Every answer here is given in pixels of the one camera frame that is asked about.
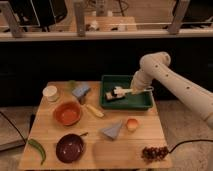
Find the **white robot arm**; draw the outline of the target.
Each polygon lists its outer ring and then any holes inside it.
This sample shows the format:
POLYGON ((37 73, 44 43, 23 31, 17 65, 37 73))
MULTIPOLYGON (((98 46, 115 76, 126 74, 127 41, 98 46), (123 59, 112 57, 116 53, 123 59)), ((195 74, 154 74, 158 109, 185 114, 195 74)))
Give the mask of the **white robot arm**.
POLYGON ((213 93, 173 72, 170 62, 167 52, 144 55, 131 82, 133 92, 142 92, 156 79, 213 129, 213 93))

